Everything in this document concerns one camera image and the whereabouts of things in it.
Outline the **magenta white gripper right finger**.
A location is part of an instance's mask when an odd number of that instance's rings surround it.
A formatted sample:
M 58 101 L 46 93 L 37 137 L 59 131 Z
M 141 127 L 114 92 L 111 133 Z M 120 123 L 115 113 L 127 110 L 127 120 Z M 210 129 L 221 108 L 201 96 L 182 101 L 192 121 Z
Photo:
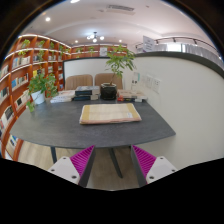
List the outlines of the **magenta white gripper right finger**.
M 156 157 L 135 145 L 131 146 L 131 158 L 140 187 L 177 171 L 164 156 Z

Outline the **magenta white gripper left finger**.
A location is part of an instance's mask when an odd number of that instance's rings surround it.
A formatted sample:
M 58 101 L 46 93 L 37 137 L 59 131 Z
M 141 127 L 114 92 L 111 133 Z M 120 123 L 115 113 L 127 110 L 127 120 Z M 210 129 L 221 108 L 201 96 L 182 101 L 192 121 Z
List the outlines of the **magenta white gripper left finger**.
M 71 157 L 61 157 L 48 171 L 81 187 L 86 187 L 94 159 L 95 146 L 92 145 Z

